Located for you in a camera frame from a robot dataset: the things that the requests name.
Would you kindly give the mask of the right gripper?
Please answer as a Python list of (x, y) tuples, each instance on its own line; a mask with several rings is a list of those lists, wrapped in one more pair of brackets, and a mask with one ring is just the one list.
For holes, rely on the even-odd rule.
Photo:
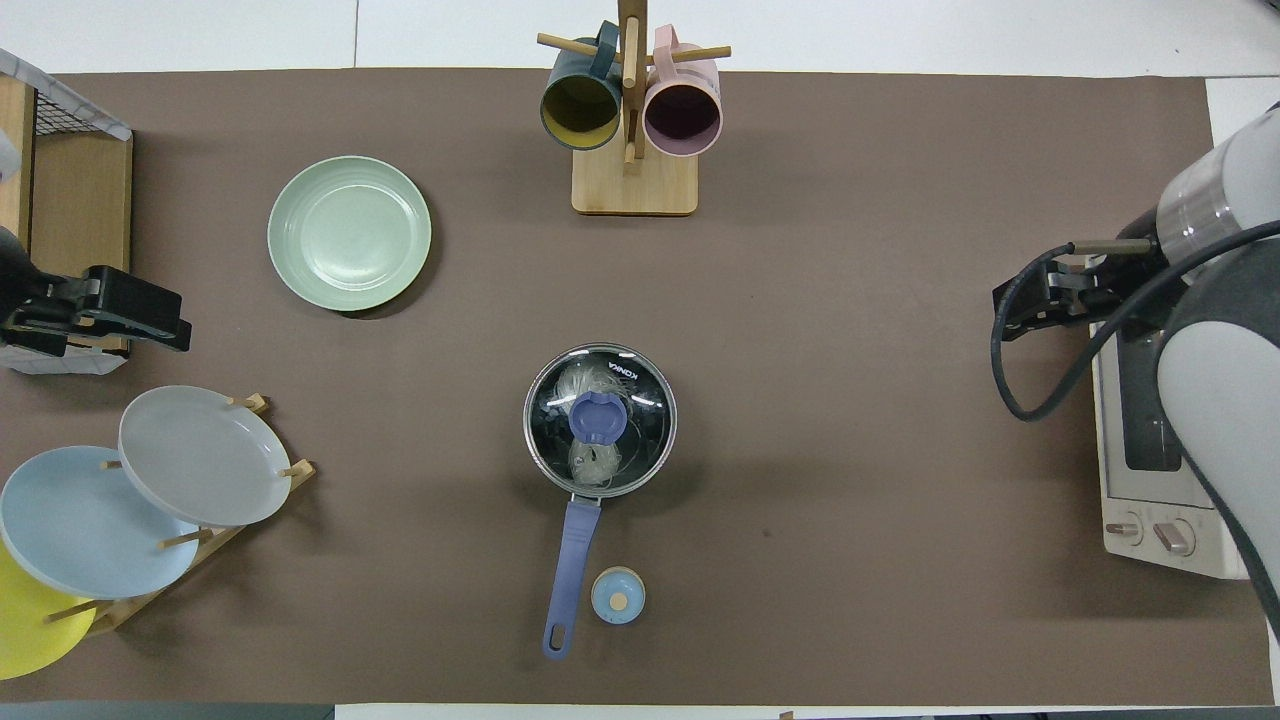
[[(1103, 320), (1169, 266), (1155, 238), (1073, 242), (1068, 247), (1068, 255), (1094, 259), (1092, 265), (1076, 273), (1085, 278), (1085, 286), (1073, 291), (1071, 305), (1066, 302), (1066, 291), (1051, 279), (1060, 273), (1061, 263), (1037, 264), (1016, 288), (1016, 277), (993, 288), (995, 324), (1001, 342), (1012, 342), (1066, 320)], [(1007, 295), (1011, 300), (1001, 310)]]

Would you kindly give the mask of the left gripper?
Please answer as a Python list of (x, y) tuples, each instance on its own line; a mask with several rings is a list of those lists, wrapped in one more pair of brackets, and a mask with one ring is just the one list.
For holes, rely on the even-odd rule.
[[(114, 320), (87, 322), (84, 310)], [(93, 265), (84, 278), (38, 275), (35, 281), (0, 275), (0, 347), (28, 348), (50, 357), (65, 355), (68, 340), (116, 337), (188, 352), (192, 325), (180, 319), (182, 297), (128, 272)], [(175, 323), (166, 329), (132, 323)]]

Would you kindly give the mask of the glass lid blue knob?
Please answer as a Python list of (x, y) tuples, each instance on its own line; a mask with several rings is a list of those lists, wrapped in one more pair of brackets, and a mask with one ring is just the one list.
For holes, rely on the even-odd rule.
[(677, 427), (666, 374), (625, 345), (566, 350), (539, 372), (524, 401), (524, 441), (535, 466), (585, 498), (645, 486), (667, 464)]

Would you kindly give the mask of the translucent white vermicelli bundle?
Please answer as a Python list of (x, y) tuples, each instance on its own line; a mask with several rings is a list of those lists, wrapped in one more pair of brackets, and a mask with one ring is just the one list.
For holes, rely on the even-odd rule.
[(586, 355), (573, 357), (556, 382), (570, 428), (570, 475), (600, 488), (623, 466), (618, 447), (630, 424), (632, 405), (625, 377)]

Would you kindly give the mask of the light blue plate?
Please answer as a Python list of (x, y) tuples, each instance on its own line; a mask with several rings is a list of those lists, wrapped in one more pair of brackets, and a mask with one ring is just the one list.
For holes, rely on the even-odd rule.
[(68, 594), (127, 600), (161, 591), (195, 562), (196, 525), (145, 498), (114, 448), (67, 446), (20, 464), (0, 489), (0, 538), (36, 579)]

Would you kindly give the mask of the pale green plate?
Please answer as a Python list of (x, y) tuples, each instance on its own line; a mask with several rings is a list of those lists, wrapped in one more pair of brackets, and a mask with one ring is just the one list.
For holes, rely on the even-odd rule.
[(285, 287), (308, 304), (361, 313), (401, 296), (433, 246), (433, 218), (416, 183), (366, 156), (328, 158), (282, 188), (266, 228)]

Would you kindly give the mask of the yellow plate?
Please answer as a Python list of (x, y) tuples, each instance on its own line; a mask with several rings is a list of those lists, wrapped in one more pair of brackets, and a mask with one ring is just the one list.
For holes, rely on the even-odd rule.
[(88, 633), (93, 612), (45, 619), (84, 601), (37, 580), (0, 541), (0, 682), (38, 671), (69, 653)]

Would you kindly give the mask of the beige toaster oven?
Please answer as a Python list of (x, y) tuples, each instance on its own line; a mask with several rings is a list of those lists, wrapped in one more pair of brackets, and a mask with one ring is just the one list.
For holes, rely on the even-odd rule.
[(1263, 266), (1207, 266), (1189, 307), (1094, 357), (1108, 552), (1243, 580), (1248, 560), (1280, 550), (1280, 347), (1260, 333)]

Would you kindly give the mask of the brown table mat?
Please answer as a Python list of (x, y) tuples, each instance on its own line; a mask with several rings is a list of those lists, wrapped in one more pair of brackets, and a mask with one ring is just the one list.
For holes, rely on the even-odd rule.
[[(1212, 147), (1202, 79), (731, 73), (687, 218), (581, 217), (544, 70), (68, 76), (134, 131), (133, 266), (191, 350), (109, 375), (0, 372), (0, 480), (111, 445), (137, 395), (259, 391), (317, 475), (116, 632), (0, 702), (1261, 705), (1252, 588), (1108, 553), (1091, 388), (1024, 424), (989, 375), (991, 290), (1107, 238)], [(266, 247), (328, 158), (401, 169), (428, 264), (361, 313)], [(521, 411), (557, 354), (627, 345), (678, 433), (603, 505), (582, 606), (539, 641), (567, 496)]]

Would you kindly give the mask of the pink mug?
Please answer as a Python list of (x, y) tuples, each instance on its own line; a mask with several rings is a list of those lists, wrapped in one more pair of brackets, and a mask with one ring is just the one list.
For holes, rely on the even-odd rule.
[(648, 74), (641, 123), (649, 145), (676, 158), (705, 152), (721, 136), (723, 108), (713, 59), (678, 61), (698, 46), (678, 40), (672, 24), (655, 31), (654, 64)]

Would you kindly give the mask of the wooden mug tree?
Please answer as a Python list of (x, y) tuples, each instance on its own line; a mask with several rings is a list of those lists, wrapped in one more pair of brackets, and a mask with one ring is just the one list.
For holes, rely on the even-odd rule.
[[(571, 205), (584, 215), (689, 217), (699, 204), (699, 158), (704, 152), (692, 158), (660, 152), (646, 141), (641, 123), (648, 74), (654, 64), (655, 31), (660, 26), (649, 28), (648, 0), (616, 0), (616, 5), (617, 17), (611, 22), (620, 27), (616, 60), (622, 69), (621, 123), (616, 136), (599, 149), (568, 149), (573, 154)], [(540, 33), (538, 42), (558, 54), (562, 49), (585, 55), (595, 51), (579, 38), (554, 35)], [(728, 46), (698, 46), (676, 54), (675, 59), (713, 59), (717, 64), (731, 54)]]

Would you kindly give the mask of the dark teal mug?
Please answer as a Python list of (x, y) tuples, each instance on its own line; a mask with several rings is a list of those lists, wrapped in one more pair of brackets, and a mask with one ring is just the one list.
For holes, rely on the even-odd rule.
[(573, 151), (599, 149), (617, 133), (623, 97), (622, 69), (616, 60), (620, 27), (604, 20), (593, 38), (579, 42), (591, 55), (562, 49), (550, 69), (540, 104), (547, 133)]

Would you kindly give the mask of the small blue round jar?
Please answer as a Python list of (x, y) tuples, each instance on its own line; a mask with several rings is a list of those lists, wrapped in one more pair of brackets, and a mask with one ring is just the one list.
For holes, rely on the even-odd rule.
[(640, 575), (626, 566), (604, 569), (590, 591), (594, 614), (611, 625), (634, 623), (645, 609), (646, 588)]

